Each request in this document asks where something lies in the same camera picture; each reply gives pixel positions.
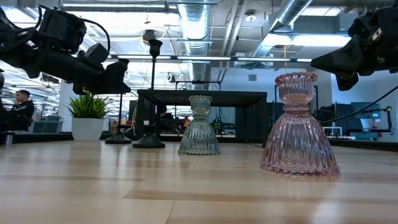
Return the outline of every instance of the potted plant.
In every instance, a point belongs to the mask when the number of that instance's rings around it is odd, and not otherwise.
[[[75,141],[98,141],[103,128],[103,118],[108,113],[106,98],[91,93],[70,98],[68,107],[72,116],[72,135]]]

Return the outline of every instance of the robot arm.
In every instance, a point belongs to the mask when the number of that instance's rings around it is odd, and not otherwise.
[[[334,73],[339,90],[350,90],[358,75],[398,72],[398,1],[357,18],[348,35],[352,38],[344,47],[311,62],[314,68]]]
[[[109,52],[101,44],[91,46],[85,53],[78,52],[86,34],[83,19],[47,9],[38,25],[21,29],[0,8],[0,60],[24,69],[29,78],[37,78],[44,72],[73,83],[76,94],[85,94],[83,90],[93,94],[131,91],[123,83],[128,60],[119,60],[104,69],[101,63]]]

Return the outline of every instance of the black lamp base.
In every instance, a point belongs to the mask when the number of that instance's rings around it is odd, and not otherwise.
[[[154,133],[146,133],[144,137],[132,144],[132,147],[141,149],[159,149],[164,148],[165,144],[159,141]]]
[[[124,136],[120,131],[117,131],[112,137],[105,140],[105,144],[130,144],[131,140]]]

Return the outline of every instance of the man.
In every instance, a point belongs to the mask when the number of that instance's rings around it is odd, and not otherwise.
[[[159,105],[157,109],[160,113],[160,130],[173,132],[175,129],[173,115],[167,112],[166,105]]]
[[[29,100],[30,93],[27,90],[19,90],[16,93],[16,100],[14,106],[8,114],[6,124],[9,129],[16,131],[28,131],[32,123],[32,116],[35,111],[35,106]]]
[[[4,71],[0,68],[0,90],[4,86],[4,75],[2,74]],[[2,100],[0,98],[0,131],[5,130],[5,122],[8,116],[8,111],[2,106]]]

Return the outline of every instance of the glass candle holder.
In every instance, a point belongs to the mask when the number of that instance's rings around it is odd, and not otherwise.
[[[193,121],[184,132],[179,154],[194,156],[211,156],[220,154],[218,141],[213,127],[208,122],[210,96],[190,96]]]
[[[325,132],[308,112],[317,78],[310,72],[287,73],[276,78],[285,113],[272,127],[261,168],[283,174],[340,173]]]

